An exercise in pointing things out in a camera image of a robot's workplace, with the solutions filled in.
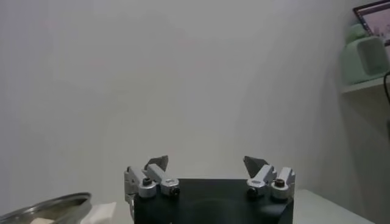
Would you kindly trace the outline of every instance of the white shelf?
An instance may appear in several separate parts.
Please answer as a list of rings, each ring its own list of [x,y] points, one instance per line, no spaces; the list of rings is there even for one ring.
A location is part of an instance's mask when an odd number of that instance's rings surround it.
[[[366,81],[366,82],[362,82],[362,83],[358,83],[358,84],[354,84],[354,85],[350,85],[350,86],[344,86],[342,88],[342,92],[349,93],[349,92],[354,92],[354,91],[358,91],[361,89],[368,89],[368,88],[380,86],[380,85],[383,85],[383,77],[373,79],[370,81]]]

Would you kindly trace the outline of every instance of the green speaker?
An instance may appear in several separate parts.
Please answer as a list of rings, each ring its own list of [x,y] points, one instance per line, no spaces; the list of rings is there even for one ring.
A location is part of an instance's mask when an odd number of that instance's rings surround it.
[[[361,25],[350,28],[341,53],[341,71],[347,85],[383,77],[390,70],[385,46],[379,37],[369,37]]]

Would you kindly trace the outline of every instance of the metal gripper jaw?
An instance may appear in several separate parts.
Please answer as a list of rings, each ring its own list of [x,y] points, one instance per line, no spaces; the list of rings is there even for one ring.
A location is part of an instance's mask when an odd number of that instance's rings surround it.
[[[284,167],[277,176],[274,167],[263,159],[244,157],[244,164],[250,176],[247,180],[247,196],[256,199],[267,194],[277,200],[294,197],[295,173],[292,168]]]
[[[144,166],[137,169],[129,166],[124,172],[125,198],[129,202],[132,195],[138,194],[141,198],[151,198],[157,193],[160,185],[161,193],[170,197],[180,194],[179,180],[171,178],[165,173],[168,165],[168,156],[152,158]]]

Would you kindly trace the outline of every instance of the white tabletop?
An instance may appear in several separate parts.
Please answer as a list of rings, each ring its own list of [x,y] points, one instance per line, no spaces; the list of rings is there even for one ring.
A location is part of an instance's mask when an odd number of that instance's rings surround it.
[[[374,224],[307,190],[294,198],[294,224]]]

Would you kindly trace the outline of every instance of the black bolt head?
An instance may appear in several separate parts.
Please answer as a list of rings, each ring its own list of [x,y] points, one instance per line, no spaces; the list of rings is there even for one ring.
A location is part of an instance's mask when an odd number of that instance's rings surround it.
[[[254,187],[249,188],[246,195],[251,199],[256,198],[258,195],[257,189]]]
[[[152,183],[153,183],[153,181],[152,181],[149,177],[144,178],[144,179],[142,180],[142,185],[143,185],[143,186],[149,186],[149,185],[151,185]]]
[[[172,196],[172,197],[177,197],[177,196],[179,196],[179,194],[180,194],[180,188],[178,188],[178,187],[172,188],[172,189],[169,191],[169,194],[170,194],[170,196]]]
[[[275,186],[276,187],[284,187],[285,186],[285,181],[282,179],[276,179],[275,180]]]

